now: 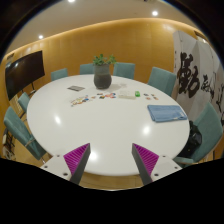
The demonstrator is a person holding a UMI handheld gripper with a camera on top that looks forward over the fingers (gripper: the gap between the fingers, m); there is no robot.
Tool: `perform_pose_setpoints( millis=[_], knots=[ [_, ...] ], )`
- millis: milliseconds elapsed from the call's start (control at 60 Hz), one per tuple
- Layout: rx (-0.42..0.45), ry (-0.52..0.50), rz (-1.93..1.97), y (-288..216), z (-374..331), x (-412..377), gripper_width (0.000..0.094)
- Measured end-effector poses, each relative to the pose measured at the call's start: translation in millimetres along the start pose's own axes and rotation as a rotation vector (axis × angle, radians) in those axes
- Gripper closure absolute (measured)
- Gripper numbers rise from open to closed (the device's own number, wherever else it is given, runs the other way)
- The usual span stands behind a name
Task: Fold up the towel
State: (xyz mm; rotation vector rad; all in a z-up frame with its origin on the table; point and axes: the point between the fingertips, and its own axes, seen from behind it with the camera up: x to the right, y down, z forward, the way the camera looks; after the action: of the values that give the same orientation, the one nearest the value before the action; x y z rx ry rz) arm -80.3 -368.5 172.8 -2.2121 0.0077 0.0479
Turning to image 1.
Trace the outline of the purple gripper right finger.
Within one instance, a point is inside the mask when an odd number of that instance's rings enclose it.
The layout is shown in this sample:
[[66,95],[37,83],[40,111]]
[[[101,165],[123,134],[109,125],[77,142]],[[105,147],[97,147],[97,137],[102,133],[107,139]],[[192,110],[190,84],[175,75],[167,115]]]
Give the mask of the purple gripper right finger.
[[151,173],[159,156],[135,143],[132,144],[132,155],[139,170],[143,185],[150,184],[152,182]]

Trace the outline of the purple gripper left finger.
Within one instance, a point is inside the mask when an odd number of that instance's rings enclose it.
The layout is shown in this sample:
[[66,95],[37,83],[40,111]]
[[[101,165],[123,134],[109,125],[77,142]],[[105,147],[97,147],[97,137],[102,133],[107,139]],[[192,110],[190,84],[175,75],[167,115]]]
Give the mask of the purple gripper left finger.
[[90,152],[90,144],[87,143],[64,155],[64,160],[71,172],[72,183],[80,183]]

